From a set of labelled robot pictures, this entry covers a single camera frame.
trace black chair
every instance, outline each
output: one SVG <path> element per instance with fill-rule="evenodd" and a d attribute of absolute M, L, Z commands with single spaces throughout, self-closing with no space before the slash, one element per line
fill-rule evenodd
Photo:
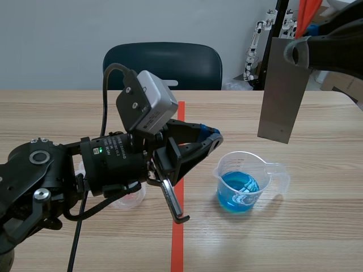
<path fill-rule="evenodd" d="M 164 80 L 177 80 L 171 90 L 220 90 L 222 61 L 218 53 L 205 45 L 180 42 L 141 42 L 122 44 L 110 49 L 103 60 L 103 71 L 120 63 L 140 73 L 147 70 Z M 123 90 L 123 74 L 109 75 L 109 90 Z"/>

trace metal panel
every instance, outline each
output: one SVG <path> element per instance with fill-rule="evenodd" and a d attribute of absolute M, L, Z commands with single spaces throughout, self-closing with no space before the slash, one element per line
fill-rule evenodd
<path fill-rule="evenodd" d="M 284 60 L 290 39 L 273 38 L 258 137 L 288 143 L 311 71 Z"/>

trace red tape line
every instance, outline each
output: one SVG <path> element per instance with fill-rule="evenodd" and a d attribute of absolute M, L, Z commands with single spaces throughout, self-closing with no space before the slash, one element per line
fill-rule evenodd
<path fill-rule="evenodd" d="M 178 120 L 185 121 L 185 102 L 180 101 L 178 107 Z M 180 207 L 184 210 L 184 178 L 174 187 L 175 195 Z M 183 224 L 172 223 L 171 236 L 171 272 L 184 271 L 184 228 Z"/>

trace white plastic bag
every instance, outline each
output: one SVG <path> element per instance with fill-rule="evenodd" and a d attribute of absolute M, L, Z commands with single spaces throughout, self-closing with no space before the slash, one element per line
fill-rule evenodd
<path fill-rule="evenodd" d="M 229 79 L 222 86 L 222 90 L 226 91 L 252 91 L 254 88 L 247 81 Z"/>

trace clear plastic cup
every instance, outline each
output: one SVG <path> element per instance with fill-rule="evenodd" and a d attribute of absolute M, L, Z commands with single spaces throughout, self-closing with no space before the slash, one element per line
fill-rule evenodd
<path fill-rule="evenodd" d="M 78 165 L 78 170 L 75 172 L 75 175 L 83 174 L 86 175 L 85 166 L 83 162 L 80 162 Z M 146 195 L 146 185 L 145 183 L 142 184 L 141 189 L 135 193 L 125 195 L 124 197 L 114 201 L 111 206 L 117 209 L 131 209 L 138 206 L 141 201 L 144 199 Z"/>
<path fill-rule="evenodd" d="M 221 206 L 233 212 L 251 209 L 272 180 L 278 180 L 278 193 L 285 194 L 290 176 L 280 163 L 267 163 L 255 154 L 228 153 L 213 171 L 218 179 L 217 195 Z"/>

